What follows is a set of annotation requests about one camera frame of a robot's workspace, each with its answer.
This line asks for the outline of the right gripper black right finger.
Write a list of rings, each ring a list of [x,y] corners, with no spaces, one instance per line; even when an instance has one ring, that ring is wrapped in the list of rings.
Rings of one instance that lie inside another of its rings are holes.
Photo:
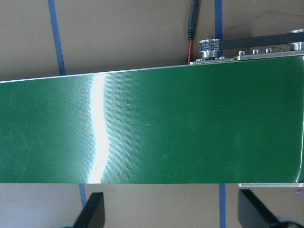
[[[278,218],[251,190],[238,191],[238,220],[243,228],[274,228]]]

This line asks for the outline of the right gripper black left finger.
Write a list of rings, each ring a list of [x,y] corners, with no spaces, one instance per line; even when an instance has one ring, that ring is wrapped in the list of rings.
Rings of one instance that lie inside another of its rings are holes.
[[[93,192],[75,221],[74,228],[103,228],[105,225],[104,194]]]

